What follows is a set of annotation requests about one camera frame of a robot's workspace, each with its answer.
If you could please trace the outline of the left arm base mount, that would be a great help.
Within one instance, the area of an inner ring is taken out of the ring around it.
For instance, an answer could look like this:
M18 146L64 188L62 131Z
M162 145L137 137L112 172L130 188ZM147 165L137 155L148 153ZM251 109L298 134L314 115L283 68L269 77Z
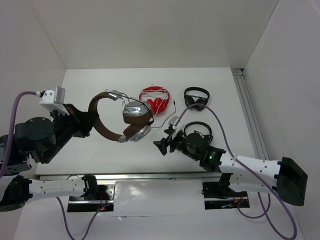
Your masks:
M68 213L93 213L114 211L116 184L107 182L98 185L98 193L89 197L70 196L67 205Z

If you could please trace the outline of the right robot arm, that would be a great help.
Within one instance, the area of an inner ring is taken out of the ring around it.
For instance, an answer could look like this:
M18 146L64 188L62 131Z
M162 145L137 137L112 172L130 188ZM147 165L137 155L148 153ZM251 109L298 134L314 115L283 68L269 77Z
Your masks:
M217 183L206 183L203 194L210 198L238 197L243 192L276 193L285 203L301 207L305 203L308 175L291 158L262 160L231 155L211 145L212 134L194 131L185 134L172 127L165 130L166 138L153 144L162 155L178 151L199 163L210 173L219 173Z

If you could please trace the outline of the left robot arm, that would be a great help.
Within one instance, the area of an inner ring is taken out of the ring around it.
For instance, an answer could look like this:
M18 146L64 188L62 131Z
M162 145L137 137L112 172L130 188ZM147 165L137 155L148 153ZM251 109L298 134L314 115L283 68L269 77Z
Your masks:
M92 200L97 197L97 179L91 174L45 181L21 175L32 168L30 160L48 164L71 138L90 135L98 113L80 111L72 104L65 107L68 113L53 110L50 113L52 120L34 117L15 125L8 163L0 180L1 212L14 211L27 203L48 198L69 196Z

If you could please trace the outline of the brown silver headphones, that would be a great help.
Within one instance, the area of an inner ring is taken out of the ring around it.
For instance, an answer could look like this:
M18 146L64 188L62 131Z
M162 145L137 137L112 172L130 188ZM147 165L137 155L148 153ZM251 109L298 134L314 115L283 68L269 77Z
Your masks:
M98 117L93 124L95 130L104 138L118 142L126 143L138 142L143 139L152 129L154 123L154 114L147 102L128 97L125 93L117 90L104 91L94 96L88 106L88 112L98 115L98 103L102 99L111 99L113 101L128 100L123 105L123 121L128 125L122 134L117 134L109 130Z

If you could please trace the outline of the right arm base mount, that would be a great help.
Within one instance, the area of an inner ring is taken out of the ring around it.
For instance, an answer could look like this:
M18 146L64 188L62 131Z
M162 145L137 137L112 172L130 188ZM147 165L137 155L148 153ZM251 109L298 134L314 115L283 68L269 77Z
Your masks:
M203 182L201 194L204 197L205 210L222 210L250 208L248 193L234 192L231 189L222 189L218 182Z

